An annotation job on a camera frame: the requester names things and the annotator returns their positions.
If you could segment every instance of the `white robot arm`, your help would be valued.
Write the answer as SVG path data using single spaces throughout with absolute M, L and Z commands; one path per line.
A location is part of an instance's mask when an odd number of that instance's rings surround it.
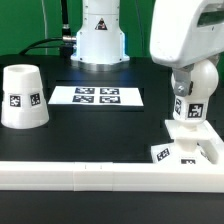
M 174 93 L 191 92 L 194 63 L 224 51 L 223 0 L 157 0 L 150 52 L 154 62 L 173 68 Z
M 154 162 L 218 161 L 203 155 L 219 154 L 220 145 L 212 143 L 215 131 L 208 131 L 205 120 L 209 97 L 218 85 L 216 65 L 224 51 L 223 40 L 224 0 L 156 1 L 150 52 L 155 63 L 172 67 L 176 99 L 175 121 L 166 121 L 174 143 L 153 146 Z

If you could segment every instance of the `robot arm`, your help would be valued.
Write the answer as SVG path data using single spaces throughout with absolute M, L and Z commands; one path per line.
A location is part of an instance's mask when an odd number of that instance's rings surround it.
M 173 68 L 174 94 L 191 94 L 194 63 L 224 51 L 224 0 L 157 0 L 150 52 L 155 63 Z

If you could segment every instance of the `robot warning label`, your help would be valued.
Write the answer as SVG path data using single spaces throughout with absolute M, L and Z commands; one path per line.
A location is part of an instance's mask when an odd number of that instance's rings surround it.
M 203 107 L 203 104 L 189 104 L 188 118 L 201 118 Z
M 95 30 L 107 30 L 107 26 L 106 26 L 103 18 L 101 18 L 99 23 L 96 25 Z

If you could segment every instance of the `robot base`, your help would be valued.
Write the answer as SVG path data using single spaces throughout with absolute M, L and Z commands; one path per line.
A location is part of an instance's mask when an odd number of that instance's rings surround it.
M 175 120 L 166 120 L 166 126 L 174 143 L 152 146 L 151 155 L 154 163 L 159 164 L 223 164 L 224 142 L 208 123 L 198 125 L 195 131 L 180 128 Z M 194 150 L 188 150 L 191 143 L 196 144 Z
M 128 68 L 129 61 L 122 61 L 116 64 L 93 64 L 71 60 L 71 65 L 89 71 L 109 72 Z

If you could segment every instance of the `white plastic casing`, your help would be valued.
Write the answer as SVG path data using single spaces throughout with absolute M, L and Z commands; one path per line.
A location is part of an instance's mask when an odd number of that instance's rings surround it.
M 153 61 L 181 68 L 224 51 L 224 22 L 198 26 L 202 13 L 218 10 L 224 10 L 224 0 L 157 0 L 150 42 Z
M 209 97 L 218 85 L 218 72 L 209 60 L 195 63 L 191 72 L 192 93 L 186 97 L 176 96 L 173 117 L 184 125 L 197 125 L 206 120 Z
M 120 0 L 83 0 L 83 25 L 77 33 L 72 61 L 90 64 L 116 64 L 128 61 L 125 37 L 119 28 Z M 97 29 L 103 19 L 105 28 Z
M 16 129 L 34 128 L 49 120 L 40 71 L 34 65 L 4 68 L 1 122 Z

